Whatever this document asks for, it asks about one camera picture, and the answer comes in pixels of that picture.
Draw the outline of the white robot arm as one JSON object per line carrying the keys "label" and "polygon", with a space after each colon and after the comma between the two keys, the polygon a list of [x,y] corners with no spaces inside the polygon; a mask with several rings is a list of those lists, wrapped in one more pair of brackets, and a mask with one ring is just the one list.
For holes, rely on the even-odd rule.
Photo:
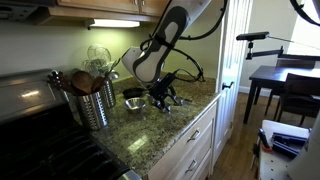
{"label": "white robot arm", "polygon": [[130,47],[121,57],[126,69],[146,88],[153,98],[152,105],[163,111],[170,111],[165,99],[174,103],[176,93],[171,83],[177,79],[176,73],[168,73],[160,78],[164,61],[170,51],[177,51],[191,60],[199,73],[186,82],[196,82],[203,78],[203,69],[189,55],[175,48],[183,32],[197,19],[211,0],[170,0],[151,37],[140,47]]}

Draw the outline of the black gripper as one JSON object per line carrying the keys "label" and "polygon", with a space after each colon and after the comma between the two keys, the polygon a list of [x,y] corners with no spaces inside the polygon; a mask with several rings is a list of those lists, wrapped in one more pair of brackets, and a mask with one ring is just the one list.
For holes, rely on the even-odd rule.
{"label": "black gripper", "polygon": [[167,97],[170,97],[174,103],[181,106],[181,103],[177,100],[176,91],[171,83],[176,79],[174,73],[168,73],[161,80],[158,80],[153,87],[149,88],[149,97],[151,104],[157,107],[159,110],[170,113],[170,106],[165,102]]}

